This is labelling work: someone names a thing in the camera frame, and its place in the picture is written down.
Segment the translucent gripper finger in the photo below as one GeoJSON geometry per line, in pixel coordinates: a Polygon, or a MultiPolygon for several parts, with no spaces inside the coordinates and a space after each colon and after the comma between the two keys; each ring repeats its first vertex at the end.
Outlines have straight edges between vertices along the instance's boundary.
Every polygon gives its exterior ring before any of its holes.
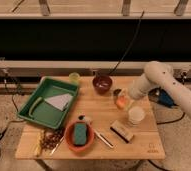
{"type": "Polygon", "coordinates": [[[133,103],[134,103],[134,100],[130,100],[129,102],[127,102],[124,110],[128,111],[132,107],[133,103]]]}
{"type": "Polygon", "coordinates": [[[121,89],[120,92],[119,92],[119,94],[118,94],[118,97],[120,97],[120,96],[126,96],[126,94],[127,94],[127,90],[126,90],[126,89],[121,89]]]}

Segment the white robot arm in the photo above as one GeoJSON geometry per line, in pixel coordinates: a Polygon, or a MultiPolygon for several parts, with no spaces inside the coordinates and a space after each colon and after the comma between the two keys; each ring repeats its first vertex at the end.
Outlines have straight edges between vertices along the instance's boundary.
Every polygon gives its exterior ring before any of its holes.
{"type": "Polygon", "coordinates": [[[169,64],[159,61],[148,62],[144,66],[143,74],[127,87],[129,97],[140,100],[150,90],[161,87],[191,119],[191,90],[179,83],[173,73],[173,68],[169,64]]]}

